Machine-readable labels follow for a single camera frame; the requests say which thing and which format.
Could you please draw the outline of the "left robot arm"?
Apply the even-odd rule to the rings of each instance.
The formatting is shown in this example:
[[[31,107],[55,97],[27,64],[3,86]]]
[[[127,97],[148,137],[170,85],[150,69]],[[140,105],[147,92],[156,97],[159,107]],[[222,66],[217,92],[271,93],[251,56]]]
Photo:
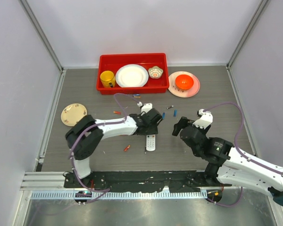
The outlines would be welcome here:
[[[84,116],[65,135],[70,149],[69,158],[75,174],[75,183],[81,188],[90,184],[90,156],[102,140],[117,136],[156,135],[161,121],[162,115],[154,108],[112,120]]]

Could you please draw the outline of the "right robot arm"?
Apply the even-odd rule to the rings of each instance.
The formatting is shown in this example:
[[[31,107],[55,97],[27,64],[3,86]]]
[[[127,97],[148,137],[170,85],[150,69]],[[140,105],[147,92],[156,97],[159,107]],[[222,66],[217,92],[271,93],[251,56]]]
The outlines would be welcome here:
[[[204,182],[237,185],[266,196],[283,207],[283,167],[242,151],[219,137],[207,137],[213,117],[204,114],[198,120],[182,117],[174,125],[173,136],[191,148],[193,155],[208,162]]]

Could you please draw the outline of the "white remote control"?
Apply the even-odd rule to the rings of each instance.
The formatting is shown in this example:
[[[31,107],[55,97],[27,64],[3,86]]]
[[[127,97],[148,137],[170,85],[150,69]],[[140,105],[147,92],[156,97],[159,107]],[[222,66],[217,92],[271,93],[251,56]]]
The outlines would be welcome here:
[[[153,152],[156,149],[156,135],[146,136],[146,151]]]

